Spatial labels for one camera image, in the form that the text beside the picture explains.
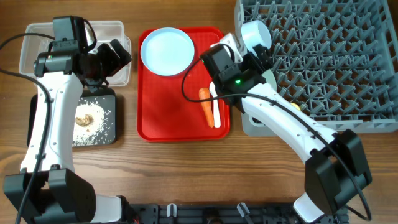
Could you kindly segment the green bowl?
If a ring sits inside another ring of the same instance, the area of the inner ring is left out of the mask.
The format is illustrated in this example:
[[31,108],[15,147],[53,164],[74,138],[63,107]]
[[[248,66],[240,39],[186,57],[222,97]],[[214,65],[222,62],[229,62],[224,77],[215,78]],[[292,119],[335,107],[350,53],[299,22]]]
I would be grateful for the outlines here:
[[271,69],[266,70],[262,76],[266,79],[266,82],[271,85],[271,87],[276,91],[277,90],[277,81],[275,75]]

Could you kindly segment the light blue bowl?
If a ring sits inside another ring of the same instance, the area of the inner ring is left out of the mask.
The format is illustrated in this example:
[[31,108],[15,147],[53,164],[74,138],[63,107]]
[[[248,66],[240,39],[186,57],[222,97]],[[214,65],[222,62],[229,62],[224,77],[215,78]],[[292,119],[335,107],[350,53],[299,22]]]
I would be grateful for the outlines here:
[[271,33],[267,26],[259,20],[244,23],[241,27],[241,34],[245,47],[251,52],[257,45],[268,49],[272,45]]

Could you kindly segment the orange carrot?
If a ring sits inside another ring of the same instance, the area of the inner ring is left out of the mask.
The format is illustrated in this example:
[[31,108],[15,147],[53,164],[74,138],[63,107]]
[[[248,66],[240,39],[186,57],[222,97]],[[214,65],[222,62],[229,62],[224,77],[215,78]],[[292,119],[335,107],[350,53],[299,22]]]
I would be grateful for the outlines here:
[[201,88],[199,90],[199,98],[201,100],[206,100],[204,102],[201,102],[201,106],[202,106],[203,112],[205,114],[205,118],[208,123],[208,126],[213,128],[215,126],[215,122],[214,122],[213,112],[212,112],[212,108],[211,108],[211,101],[208,101],[208,99],[211,98],[209,89]]

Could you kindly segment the yellow plastic cup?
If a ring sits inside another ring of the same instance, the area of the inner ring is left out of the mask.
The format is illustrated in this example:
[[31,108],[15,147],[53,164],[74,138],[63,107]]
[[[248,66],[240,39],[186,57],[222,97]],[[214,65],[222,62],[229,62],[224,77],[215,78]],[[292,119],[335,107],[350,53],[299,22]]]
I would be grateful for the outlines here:
[[302,109],[299,107],[298,104],[296,103],[290,103],[292,106],[294,106],[296,109],[298,109],[299,111],[301,111]]

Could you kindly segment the white plastic spoon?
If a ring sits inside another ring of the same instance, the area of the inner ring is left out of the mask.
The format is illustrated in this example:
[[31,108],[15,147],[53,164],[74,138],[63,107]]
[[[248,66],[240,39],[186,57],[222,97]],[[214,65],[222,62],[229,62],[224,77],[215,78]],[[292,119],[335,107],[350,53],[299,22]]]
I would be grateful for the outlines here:
[[211,96],[214,98],[213,100],[213,119],[214,119],[214,127],[220,128],[221,127],[221,117],[220,117],[220,110],[218,106],[218,100],[215,98],[218,96],[215,88],[215,84],[213,82],[209,85],[209,91]]

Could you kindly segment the brown food scrap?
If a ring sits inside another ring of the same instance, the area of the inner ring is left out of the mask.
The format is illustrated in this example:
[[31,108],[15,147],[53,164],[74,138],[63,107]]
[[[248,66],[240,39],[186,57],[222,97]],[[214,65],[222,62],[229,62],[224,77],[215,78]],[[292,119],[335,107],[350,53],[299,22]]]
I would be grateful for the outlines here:
[[84,117],[76,117],[75,118],[75,123],[81,127],[88,126],[92,122],[93,122],[93,118],[89,114],[84,115]]

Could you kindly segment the white rice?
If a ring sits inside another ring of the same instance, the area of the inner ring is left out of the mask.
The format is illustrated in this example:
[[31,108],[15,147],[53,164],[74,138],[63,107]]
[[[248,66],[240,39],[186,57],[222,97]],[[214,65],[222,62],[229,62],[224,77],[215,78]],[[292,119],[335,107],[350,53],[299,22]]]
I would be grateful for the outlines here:
[[73,130],[73,147],[111,144],[115,139],[114,113],[104,109],[98,101],[78,105],[75,117],[84,117],[89,114],[93,122],[85,127],[75,123]]

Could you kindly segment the light blue plate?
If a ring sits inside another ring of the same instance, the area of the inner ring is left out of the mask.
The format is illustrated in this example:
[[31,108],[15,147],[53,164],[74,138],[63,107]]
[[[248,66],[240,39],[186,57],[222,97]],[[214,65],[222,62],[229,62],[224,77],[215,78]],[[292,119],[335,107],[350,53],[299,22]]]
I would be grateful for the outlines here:
[[152,73],[174,76],[189,67],[195,55],[193,40],[182,30],[164,27],[152,31],[142,42],[141,60]]

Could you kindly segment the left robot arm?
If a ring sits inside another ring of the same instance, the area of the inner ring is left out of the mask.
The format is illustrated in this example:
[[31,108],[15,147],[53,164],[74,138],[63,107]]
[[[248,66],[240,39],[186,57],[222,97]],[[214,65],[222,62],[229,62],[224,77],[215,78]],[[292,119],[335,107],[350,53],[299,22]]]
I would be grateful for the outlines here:
[[108,86],[108,77],[130,63],[118,40],[89,42],[91,24],[78,16],[56,17],[49,48],[34,62],[30,81],[38,88],[27,153],[3,191],[17,209],[16,222],[135,223],[125,197],[98,195],[75,173],[72,144],[75,113],[83,89]]

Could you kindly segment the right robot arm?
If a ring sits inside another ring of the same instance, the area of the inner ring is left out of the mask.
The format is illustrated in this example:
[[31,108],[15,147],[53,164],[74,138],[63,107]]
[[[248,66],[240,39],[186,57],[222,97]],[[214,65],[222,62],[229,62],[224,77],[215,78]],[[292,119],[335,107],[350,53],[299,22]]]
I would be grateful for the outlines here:
[[332,216],[355,196],[371,220],[362,190],[372,177],[360,137],[314,121],[280,96],[266,80],[274,76],[267,47],[258,44],[237,61],[231,47],[217,44],[200,58],[219,98],[269,127],[305,164],[305,191],[293,204],[303,221]]

